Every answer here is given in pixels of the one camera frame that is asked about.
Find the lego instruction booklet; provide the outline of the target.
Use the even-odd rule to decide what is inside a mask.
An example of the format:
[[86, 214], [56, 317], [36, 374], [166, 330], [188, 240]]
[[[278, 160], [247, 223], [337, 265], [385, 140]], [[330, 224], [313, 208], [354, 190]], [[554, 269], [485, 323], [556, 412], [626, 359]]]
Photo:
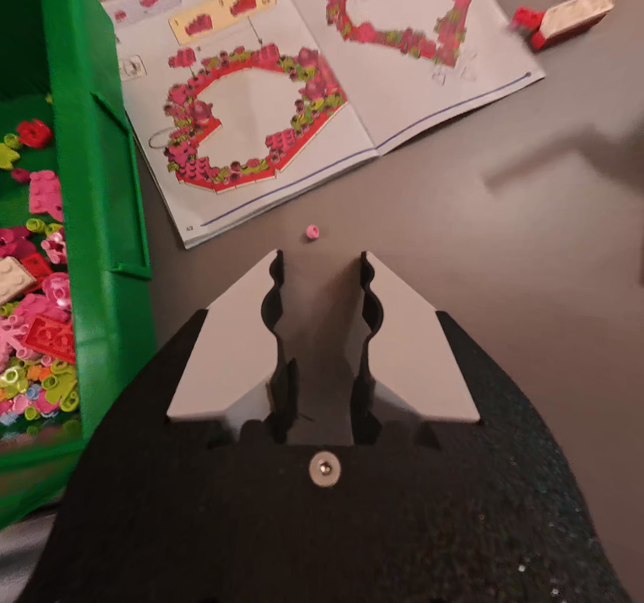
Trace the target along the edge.
[[185, 248], [543, 78], [495, 0], [106, 0]]

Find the pile of loose lego pieces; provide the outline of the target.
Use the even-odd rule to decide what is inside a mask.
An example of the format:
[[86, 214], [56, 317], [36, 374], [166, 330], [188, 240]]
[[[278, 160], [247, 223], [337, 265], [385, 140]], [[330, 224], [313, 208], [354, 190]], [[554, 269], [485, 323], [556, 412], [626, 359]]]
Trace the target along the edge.
[[50, 92], [1, 104], [1, 444], [80, 434]]

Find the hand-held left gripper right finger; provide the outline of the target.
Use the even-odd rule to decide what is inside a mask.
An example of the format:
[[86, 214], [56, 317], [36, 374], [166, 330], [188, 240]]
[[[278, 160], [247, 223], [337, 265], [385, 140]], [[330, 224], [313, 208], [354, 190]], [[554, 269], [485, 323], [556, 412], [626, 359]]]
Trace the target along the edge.
[[423, 437], [430, 423], [480, 424], [437, 309], [372, 252], [359, 257], [350, 320], [352, 442], [372, 445], [402, 423]]

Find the green plastic bin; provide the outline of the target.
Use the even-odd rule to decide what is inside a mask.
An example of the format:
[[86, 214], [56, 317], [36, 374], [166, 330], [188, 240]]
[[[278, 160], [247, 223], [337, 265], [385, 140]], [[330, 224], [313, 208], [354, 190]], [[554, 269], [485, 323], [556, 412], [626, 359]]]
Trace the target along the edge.
[[113, 28], [98, 0], [1, 0], [1, 104], [51, 93], [81, 430], [1, 444], [1, 528], [51, 502], [155, 352], [151, 266]]

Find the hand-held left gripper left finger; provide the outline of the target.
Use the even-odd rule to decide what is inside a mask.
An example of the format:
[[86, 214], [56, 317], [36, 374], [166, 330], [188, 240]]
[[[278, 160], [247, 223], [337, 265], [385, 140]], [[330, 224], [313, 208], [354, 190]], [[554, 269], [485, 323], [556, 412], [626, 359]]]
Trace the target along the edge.
[[233, 439], [264, 422], [285, 443], [298, 416], [300, 374], [276, 332], [283, 315], [285, 262], [272, 250], [207, 308], [166, 415], [172, 422], [219, 422]]

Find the long red lego frame segment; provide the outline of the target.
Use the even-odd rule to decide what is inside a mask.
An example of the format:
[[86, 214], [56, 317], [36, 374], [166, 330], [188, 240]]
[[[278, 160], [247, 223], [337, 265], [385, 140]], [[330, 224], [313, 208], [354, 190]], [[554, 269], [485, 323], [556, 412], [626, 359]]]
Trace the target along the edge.
[[509, 29], [538, 52], [584, 34], [604, 19], [614, 4], [615, 0], [565, 0], [541, 11], [519, 7]]

